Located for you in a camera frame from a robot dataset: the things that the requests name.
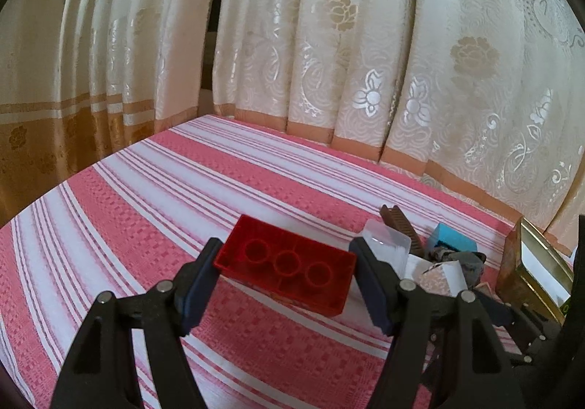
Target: blue box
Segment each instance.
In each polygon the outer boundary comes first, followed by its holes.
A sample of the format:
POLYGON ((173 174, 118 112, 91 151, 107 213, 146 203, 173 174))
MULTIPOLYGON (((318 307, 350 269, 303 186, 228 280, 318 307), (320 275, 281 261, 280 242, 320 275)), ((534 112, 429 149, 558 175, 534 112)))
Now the blue box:
POLYGON ((428 257, 429 253, 431 253, 431 251, 438 245, 459 252, 478 251, 478 245, 474 240, 464 236, 461 232, 457 232, 455 229, 450 228, 447 224, 443 224, 442 222, 439 223, 426 241, 425 257, 428 257))

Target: clear plastic container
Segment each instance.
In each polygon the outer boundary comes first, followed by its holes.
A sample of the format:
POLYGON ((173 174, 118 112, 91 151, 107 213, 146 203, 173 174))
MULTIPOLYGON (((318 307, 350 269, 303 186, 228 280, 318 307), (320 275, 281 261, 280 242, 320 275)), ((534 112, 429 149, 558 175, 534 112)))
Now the clear plastic container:
POLYGON ((410 237, 375 219, 368 219, 360 235, 370 246, 376 259, 390 264, 396 275, 404 278, 410 252, 410 237))

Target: red toy block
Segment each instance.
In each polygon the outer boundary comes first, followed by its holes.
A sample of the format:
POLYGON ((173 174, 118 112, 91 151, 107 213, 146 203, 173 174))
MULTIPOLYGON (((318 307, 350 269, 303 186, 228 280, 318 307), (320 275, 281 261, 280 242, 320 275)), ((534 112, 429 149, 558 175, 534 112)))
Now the red toy block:
POLYGON ((214 265, 275 300, 335 316, 343 311, 356 256, 242 215, 214 265))

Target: patterned curtain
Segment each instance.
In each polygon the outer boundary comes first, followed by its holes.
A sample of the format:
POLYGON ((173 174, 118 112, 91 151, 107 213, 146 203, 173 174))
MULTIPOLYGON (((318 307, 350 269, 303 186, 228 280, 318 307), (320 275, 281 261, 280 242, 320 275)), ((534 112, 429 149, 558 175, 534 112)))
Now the patterned curtain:
POLYGON ((8 0, 0 226, 104 156, 197 115, 211 0, 8 0))
POLYGON ((215 108, 523 214, 567 250, 584 40, 565 0, 222 0, 215 108))

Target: pink fabric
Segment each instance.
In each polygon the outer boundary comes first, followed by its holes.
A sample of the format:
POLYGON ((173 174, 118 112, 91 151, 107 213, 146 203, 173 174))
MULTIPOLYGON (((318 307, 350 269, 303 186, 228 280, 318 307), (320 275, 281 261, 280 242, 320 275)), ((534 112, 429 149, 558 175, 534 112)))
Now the pink fabric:
MULTIPOLYGON (((347 249, 382 204, 422 236, 445 222, 478 243, 494 283, 509 227, 452 197, 365 161, 206 116, 78 173, 0 230, 0 359, 46 408, 71 340, 100 291, 144 292, 225 240, 242 213, 347 249)), ((499 334, 508 350, 513 344, 499 334)), ((158 408, 144 340, 139 383, 158 408)), ((210 408, 363 408, 390 341, 352 284, 334 319, 220 279, 185 352, 210 408)), ((418 407, 428 394, 420 392, 418 407)))

